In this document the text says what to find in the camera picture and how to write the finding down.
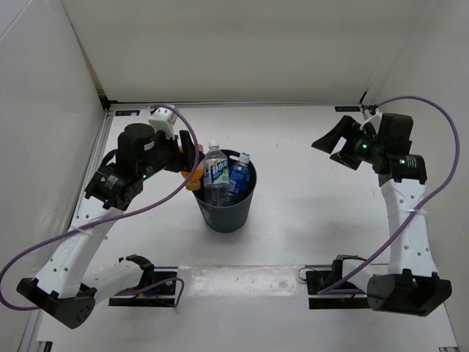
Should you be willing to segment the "orange plastic bottle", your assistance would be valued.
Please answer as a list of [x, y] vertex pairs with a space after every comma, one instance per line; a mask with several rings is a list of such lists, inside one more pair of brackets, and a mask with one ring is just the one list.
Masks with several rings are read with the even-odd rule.
[[202, 187], [201, 178], [204, 174], [204, 146], [199, 144], [199, 164], [192, 177], [189, 177], [190, 172], [180, 172], [184, 179], [188, 179], [185, 188], [188, 191], [198, 191]]

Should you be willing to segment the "clear green label bottle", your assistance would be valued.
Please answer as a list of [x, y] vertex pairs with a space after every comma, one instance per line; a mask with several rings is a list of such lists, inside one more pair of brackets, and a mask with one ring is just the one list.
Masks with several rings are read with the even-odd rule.
[[229, 162], [217, 141], [208, 144], [204, 157], [204, 201], [208, 205], [229, 205]]

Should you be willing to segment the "blue label plastic bottle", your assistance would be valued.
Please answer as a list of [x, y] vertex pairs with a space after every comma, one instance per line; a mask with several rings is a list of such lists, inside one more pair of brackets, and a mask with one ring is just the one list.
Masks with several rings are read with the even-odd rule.
[[251, 155], [241, 153], [237, 162], [229, 170], [230, 191], [235, 196], [244, 194], [248, 188], [251, 177], [251, 170], [248, 167]]

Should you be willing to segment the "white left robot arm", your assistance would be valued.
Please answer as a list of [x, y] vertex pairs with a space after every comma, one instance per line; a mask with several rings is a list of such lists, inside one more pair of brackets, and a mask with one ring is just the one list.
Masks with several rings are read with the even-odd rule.
[[84, 204], [97, 213], [55, 238], [59, 242], [55, 252], [33, 277], [18, 283], [18, 293], [64, 326], [76, 329], [101, 301], [150, 291], [155, 267], [137, 254], [119, 258], [98, 274], [86, 275], [86, 270], [117, 221], [149, 210], [128, 211], [143, 191], [144, 181], [163, 170], [193, 173], [199, 154], [192, 127], [170, 136], [146, 123], [127, 125], [84, 189]]

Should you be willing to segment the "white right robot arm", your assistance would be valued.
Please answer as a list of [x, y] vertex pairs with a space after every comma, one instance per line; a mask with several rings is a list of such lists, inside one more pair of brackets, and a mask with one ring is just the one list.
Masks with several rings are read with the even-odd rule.
[[353, 286], [365, 293], [374, 311], [426, 317], [452, 294], [451, 282], [439, 277], [429, 247], [426, 215], [426, 164], [411, 153], [413, 119], [402, 114], [384, 114], [380, 127], [359, 123], [344, 115], [338, 124], [312, 147], [330, 159], [356, 170], [368, 163], [378, 176], [385, 200], [390, 238], [388, 271], [368, 269], [375, 256], [339, 256], [320, 295], [347, 294]]

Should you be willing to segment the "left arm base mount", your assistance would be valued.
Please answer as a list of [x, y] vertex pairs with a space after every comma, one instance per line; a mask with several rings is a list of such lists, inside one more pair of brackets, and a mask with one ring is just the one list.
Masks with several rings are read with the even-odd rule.
[[108, 300], [110, 307], [175, 308], [185, 284], [178, 278], [178, 267], [156, 267], [139, 286], [126, 296]]

